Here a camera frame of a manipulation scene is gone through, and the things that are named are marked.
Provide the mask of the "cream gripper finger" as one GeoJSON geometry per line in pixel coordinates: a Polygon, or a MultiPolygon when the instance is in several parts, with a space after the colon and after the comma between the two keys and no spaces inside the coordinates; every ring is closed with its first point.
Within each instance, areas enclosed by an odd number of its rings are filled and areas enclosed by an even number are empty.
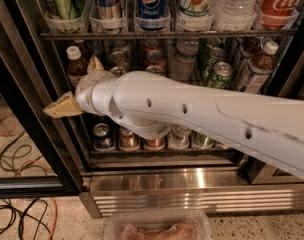
{"type": "Polygon", "coordinates": [[[52,102],[44,108],[43,112],[54,119],[62,117],[73,117],[83,113],[72,92],[62,95],[57,101],[52,102]]]}
{"type": "Polygon", "coordinates": [[[87,72],[92,73],[92,72],[102,72],[102,71],[104,71],[104,67],[101,61],[98,59],[96,55],[93,55],[89,60],[87,72]]]}

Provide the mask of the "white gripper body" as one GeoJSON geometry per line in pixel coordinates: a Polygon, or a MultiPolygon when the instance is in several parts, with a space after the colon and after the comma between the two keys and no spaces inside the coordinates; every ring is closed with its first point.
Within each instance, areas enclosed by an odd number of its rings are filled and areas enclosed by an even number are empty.
{"type": "Polygon", "coordinates": [[[92,71],[79,81],[75,98],[84,112],[100,116],[120,116],[113,94],[118,78],[104,70],[92,71]]]}

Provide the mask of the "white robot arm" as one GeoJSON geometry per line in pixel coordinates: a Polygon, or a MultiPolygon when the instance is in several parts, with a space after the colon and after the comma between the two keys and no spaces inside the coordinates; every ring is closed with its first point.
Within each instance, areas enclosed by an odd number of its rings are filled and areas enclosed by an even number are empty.
{"type": "Polygon", "coordinates": [[[304,101],[177,82],[145,71],[120,77],[101,67],[49,104],[52,118],[107,116],[145,139],[185,126],[304,180],[304,101]]]}

